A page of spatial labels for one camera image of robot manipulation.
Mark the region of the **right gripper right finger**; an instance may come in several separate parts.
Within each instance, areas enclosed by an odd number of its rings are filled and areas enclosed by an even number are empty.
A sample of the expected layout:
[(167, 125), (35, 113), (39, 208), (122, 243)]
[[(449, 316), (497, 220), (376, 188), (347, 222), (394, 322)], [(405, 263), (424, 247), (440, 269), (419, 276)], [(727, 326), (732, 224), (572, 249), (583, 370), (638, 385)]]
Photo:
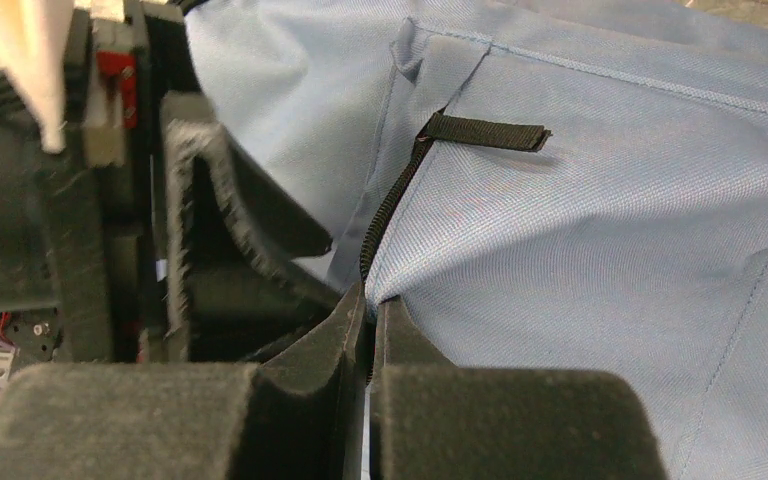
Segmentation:
[(644, 408), (601, 371), (454, 365), (404, 301), (377, 313), (375, 479), (662, 479)]

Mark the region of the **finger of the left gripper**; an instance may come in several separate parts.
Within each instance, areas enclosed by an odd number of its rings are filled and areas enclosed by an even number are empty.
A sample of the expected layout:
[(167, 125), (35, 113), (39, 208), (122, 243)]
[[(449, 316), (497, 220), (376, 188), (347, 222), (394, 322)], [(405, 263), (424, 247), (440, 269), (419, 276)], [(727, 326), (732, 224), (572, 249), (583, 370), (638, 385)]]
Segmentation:
[(172, 362), (264, 361), (335, 308), (299, 265), (332, 239), (233, 139), (199, 93), (160, 104)]

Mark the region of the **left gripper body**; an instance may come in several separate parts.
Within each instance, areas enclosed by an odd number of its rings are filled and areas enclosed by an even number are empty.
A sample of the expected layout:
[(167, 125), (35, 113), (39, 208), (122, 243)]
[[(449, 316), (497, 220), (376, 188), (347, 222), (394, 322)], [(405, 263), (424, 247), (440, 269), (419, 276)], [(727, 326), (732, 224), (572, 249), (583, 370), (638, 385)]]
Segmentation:
[[(122, 167), (84, 158), (78, 109), (67, 107), (64, 152), (43, 151), (26, 109), (0, 115), (0, 341), (18, 365), (139, 362), (165, 322), (155, 274), (163, 205), (157, 123), (166, 7), (72, 1), (92, 19), (126, 24), (137, 62), (138, 125)], [(4, 68), (0, 62), (0, 74)]]

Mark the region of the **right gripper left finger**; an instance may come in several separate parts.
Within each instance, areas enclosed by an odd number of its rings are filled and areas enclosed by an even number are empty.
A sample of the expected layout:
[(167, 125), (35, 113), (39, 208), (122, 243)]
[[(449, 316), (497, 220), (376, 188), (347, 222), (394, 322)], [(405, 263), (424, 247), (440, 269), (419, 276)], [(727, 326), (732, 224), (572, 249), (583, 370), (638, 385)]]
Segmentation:
[(264, 364), (43, 364), (0, 394), (0, 479), (357, 479), (366, 302)]

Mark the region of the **blue student backpack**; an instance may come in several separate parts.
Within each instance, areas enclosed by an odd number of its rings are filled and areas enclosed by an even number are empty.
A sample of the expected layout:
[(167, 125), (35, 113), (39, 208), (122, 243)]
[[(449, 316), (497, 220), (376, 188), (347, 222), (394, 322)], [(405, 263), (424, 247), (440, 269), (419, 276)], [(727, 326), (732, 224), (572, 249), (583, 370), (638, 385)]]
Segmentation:
[(672, 1), (209, 1), (220, 120), (332, 236), (337, 289), (437, 111), (545, 126), (438, 141), (374, 257), (465, 366), (606, 370), (673, 479), (768, 479), (768, 30)]

